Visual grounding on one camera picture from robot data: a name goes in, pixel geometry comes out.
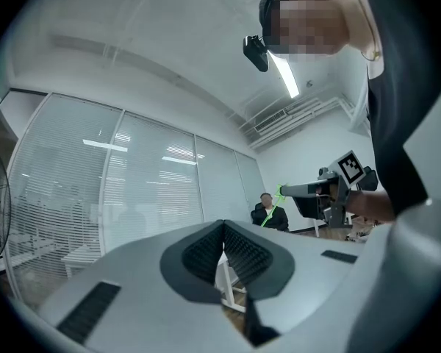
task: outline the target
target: person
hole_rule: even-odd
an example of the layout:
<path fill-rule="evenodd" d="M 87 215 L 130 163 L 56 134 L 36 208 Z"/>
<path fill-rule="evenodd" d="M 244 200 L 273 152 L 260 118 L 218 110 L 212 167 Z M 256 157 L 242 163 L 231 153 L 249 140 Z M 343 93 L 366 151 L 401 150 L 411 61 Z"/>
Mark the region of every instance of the person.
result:
<path fill-rule="evenodd" d="M 427 199 L 404 144 L 441 92 L 441 0 L 261 0 L 267 49 L 280 57 L 333 55 L 344 46 L 367 63 L 367 112 L 385 191 L 351 191 L 346 209 L 392 221 Z M 330 196 L 336 196 L 331 188 Z"/>
<path fill-rule="evenodd" d="M 253 224 L 260 225 L 267 219 L 264 227 L 289 232 L 289 221 L 287 220 L 286 211 L 281 207 L 273 210 L 273 198 L 267 192 L 260 196 L 261 204 L 251 212 Z"/>

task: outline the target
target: floor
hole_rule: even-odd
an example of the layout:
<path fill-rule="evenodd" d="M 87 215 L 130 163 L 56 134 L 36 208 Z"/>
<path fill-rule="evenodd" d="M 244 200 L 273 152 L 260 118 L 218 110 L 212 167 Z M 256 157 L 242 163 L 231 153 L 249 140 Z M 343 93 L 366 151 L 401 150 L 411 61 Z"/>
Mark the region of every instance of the floor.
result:
<path fill-rule="evenodd" d="M 14 267 L 15 279 L 20 288 L 21 295 L 26 300 L 26 304 L 32 309 L 37 310 L 50 294 L 55 292 L 67 281 L 65 266 L 60 258 L 64 256 L 62 252 L 51 252 L 43 255 L 40 259 L 34 259 L 26 264 Z M 52 272 L 47 272 L 46 267 L 39 263 L 52 263 Z M 6 296 L 13 297 L 7 274 L 0 274 L 0 288 Z"/>
<path fill-rule="evenodd" d="M 323 227 L 322 229 L 318 230 L 318 233 L 320 235 L 320 238 L 345 240 L 346 235 L 349 234 L 350 231 L 351 231 L 351 229 L 346 229 L 346 228 L 331 229 L 329 227 Z M 310 231 L 310 232 L 302 232 L 302 233 L 298 233 L 298 234 L 305 235 L 307 237 L 314 237 L 315 230 Z"/>
<path fill-rule="evenodd" d="M 234 285 L 236 288 L 242 288 L 243 285 L 240 284 L 240 282 L 237 282 Z M 244 293 L 238 293 L 234 291 L 234 299 L 235 303 L 239 306 L 245 307 L 245 296 Z M 232 324 L 235 326 L 235 328 L 238 330 L 238 332 L 243 334 L 243 322 L 244 322 L 244 315 L 243 313 L 239 313 L 238 311 L 235 311 L 233 309 L 229 309 L 228 307 L 223 306 L 223 313 L 229 320 L 232 322 Z"/>

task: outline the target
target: black slot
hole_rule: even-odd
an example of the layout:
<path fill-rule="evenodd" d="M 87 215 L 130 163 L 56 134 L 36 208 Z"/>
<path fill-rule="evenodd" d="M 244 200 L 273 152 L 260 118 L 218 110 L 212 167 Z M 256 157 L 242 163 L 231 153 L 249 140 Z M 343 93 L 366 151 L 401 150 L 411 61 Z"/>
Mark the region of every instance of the black slot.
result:
<path fill-rule="evenodd" d="M 342 252 L 326 250 L 322 252 L 322 256 L 330 257 L 331 259 L 339 260 L 340 262 L 353 264 L 358 258 L 356 255 L 343 254 Z"/>
<path fill-rule="evenodd" d="M 68 338 L 83 344 L 120 289 L 120 286 L 107 282 L 98 283 L 60 322 L 57 329 Z"/>

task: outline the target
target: hand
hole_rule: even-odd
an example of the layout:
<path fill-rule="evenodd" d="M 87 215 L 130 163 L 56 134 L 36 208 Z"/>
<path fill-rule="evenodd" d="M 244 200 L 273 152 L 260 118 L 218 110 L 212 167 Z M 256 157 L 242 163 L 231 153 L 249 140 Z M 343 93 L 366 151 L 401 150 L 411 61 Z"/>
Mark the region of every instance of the hand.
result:
<path fill-rule="evenodd" d="M 334 183 L 331 183 L 329 187 L 330 187 L 330 199 L 334 202 L 337 199 L 338 186 Z M 322 195 L 322 186 L 317 186 L 315 192 L 319 195 Z"/>

